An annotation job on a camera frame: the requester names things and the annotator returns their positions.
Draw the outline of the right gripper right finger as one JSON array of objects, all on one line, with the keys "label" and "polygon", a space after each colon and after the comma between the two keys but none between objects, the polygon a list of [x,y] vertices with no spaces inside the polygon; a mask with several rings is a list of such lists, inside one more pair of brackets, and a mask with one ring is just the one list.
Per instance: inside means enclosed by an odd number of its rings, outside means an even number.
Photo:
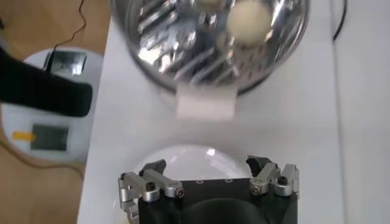
[{"label": "right gripper right finger", "polygon": [[246,159],[252,178],[250,192],[254,196],[267,194],[270,190],[280,197],[299,196],[299,169],[286,164],[283,170],[269,158],[249,155]]}]

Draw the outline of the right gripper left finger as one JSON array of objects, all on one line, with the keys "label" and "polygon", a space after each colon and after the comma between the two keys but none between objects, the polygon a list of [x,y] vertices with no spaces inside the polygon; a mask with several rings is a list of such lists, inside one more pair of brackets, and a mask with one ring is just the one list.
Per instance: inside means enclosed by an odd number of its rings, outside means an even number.
[{"label": "right gripper left finger", "polygon": [[182,199],[185,190],[182,182],[163,175],[166,161],[147,163],[138,172],[122,173],[118,178],[119,205],[131,224],[139,224],[138,200],[153,203],[160,198]]}]

